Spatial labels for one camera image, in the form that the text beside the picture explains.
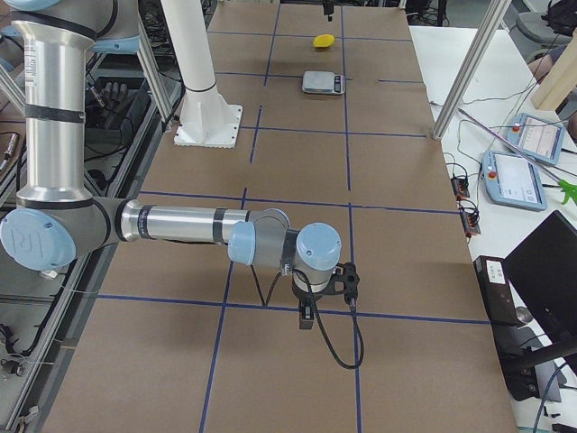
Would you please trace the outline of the aluminium frame post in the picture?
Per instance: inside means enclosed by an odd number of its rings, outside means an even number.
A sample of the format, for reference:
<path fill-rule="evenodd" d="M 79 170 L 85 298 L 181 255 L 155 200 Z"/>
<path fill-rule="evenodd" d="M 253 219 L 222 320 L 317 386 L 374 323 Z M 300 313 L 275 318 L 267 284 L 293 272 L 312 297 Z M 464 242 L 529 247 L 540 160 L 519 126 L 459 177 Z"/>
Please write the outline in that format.
<path fill-rule="evenodd" d="M 473 37 L 470 48 L 436 119 L 432 131 L 433 139 L 441 140 L 443 138 L 510 4 L 511 0 L 492 0 L 490 2 L 489 8 Z"/>

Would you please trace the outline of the black laptop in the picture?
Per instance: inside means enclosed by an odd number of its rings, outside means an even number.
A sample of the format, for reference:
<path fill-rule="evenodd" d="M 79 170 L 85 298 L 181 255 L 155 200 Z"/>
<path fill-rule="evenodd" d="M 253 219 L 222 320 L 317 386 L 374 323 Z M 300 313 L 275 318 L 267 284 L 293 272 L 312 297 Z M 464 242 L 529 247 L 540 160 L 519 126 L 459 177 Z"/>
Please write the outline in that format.
<path fill-rule="evenodd" d="M 551 341 L 576 336 L 576 228 L 560 211 L 508 254 L 504 268 Z"/>

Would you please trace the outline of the yellow mango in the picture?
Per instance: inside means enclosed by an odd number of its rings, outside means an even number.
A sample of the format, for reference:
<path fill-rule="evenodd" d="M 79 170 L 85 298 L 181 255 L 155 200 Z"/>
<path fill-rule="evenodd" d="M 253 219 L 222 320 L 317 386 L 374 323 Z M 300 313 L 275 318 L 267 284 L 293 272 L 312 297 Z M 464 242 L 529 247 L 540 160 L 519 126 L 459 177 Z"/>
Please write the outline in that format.
<path fill-rule="evenodd" d="M 323 33 L 314 37 L 312 44 L 315 49 L 325 50 L 332 47 L 336 38 L 331 33 Z"/>

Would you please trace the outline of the silver digital kitchen scale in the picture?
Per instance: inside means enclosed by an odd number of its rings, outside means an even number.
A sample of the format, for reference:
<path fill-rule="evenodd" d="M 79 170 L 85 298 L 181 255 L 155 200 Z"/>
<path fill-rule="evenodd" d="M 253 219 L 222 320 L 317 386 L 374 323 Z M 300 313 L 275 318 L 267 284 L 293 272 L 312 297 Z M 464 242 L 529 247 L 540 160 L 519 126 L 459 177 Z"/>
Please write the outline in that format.
<path fill-rule="evenodd" d="M 345 76 L 332 71 L 305 71 L 302 77 L 302 91 L 315 95 L 342 95 L 346 91 Z"/>

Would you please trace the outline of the far blue teach pendant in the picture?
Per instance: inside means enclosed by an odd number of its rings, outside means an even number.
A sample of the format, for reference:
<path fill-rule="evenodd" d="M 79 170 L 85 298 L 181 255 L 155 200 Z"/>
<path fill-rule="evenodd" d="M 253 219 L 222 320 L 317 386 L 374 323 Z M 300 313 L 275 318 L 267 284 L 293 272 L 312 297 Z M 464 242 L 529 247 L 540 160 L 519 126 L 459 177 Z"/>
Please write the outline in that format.
<path fill-rule="evenodd" d="M 560 157 L 566 129 L 562 123 L 521 113 L 507 127 L 507 139 L 523 153 L 554 166 Z"/>

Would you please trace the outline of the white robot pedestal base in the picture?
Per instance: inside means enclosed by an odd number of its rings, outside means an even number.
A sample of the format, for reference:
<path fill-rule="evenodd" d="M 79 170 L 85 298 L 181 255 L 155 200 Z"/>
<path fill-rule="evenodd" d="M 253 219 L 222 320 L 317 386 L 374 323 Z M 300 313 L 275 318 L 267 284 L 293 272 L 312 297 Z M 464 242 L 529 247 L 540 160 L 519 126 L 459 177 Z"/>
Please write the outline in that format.
<path fill-rule="evenodd" d="M 174 143 L 233 148 L 243 108 L 228 104 L 218 90 L 201 3 L 169 0 L 161 5 L 185 88 Z"/>

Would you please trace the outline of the blue teach pendant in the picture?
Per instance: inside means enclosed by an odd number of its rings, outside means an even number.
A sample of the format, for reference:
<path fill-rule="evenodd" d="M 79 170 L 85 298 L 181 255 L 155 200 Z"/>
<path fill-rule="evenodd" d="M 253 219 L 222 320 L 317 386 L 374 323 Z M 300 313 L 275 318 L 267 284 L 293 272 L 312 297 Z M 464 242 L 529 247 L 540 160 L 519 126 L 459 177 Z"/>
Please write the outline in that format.
<path fill-rule="evenodd" d="M 560 157 L 566 129 L 562 123 L 521 113 L 507 127 L 507 139 L 523 153 L 554 166 Z"/>
<path fill-rule="evenodd" d="M 547 209 L 538 170 L 522 157 L 489 150 L 483 155 L 481 168 L 491 202 L 531 211 Z"/>

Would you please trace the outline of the near blue teach pendant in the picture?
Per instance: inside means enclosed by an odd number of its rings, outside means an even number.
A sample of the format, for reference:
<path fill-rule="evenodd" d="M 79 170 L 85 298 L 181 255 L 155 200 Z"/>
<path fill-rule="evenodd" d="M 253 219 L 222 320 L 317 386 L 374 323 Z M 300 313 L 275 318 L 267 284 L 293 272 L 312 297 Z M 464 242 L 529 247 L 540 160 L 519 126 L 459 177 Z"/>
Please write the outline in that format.
<path fill-rule="evenodd" d="M 538 170 L 522 157 L 489 150 L 483 155 L 481 168 L 491 202 L 531 211 L 547 209 Z"/>

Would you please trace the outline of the black computer box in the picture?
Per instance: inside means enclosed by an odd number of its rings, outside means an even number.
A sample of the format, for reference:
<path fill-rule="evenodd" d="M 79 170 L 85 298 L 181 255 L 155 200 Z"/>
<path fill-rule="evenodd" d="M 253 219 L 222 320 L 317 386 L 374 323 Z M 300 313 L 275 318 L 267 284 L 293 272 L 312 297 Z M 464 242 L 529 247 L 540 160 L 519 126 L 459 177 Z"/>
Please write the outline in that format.
<path fill-rule="evenodd" d="M 516 401 L 532 397 L 559 401 L 559 386 L 547 384 L 555 369 L 553 353 L 529 333 L 526 325 L 532 318 L 519 317 L 504 260 L 480 255 L 473 266 L 508 391 Z"/>

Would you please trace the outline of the orange usb hub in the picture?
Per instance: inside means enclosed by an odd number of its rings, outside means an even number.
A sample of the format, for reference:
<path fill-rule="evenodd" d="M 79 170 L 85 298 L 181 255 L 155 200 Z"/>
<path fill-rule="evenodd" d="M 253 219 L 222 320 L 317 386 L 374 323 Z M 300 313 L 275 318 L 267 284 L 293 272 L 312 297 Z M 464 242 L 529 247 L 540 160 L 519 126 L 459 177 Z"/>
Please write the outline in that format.
<path fill-rule="evenodd" d="M 467 199 L 470 197 L 468 188 L 469 181 L 467 178 L 453 176 L 451 177 L 451 185 L 456 200 Z"/>
<path fill-rule="evenodd" d="M 467 238 L 471 238 L 481 233 L 479 226 L 479 212 L 470 207 L 462 207 L 459 210 L 460 218 L 463 225 L 463 231 Z"/>

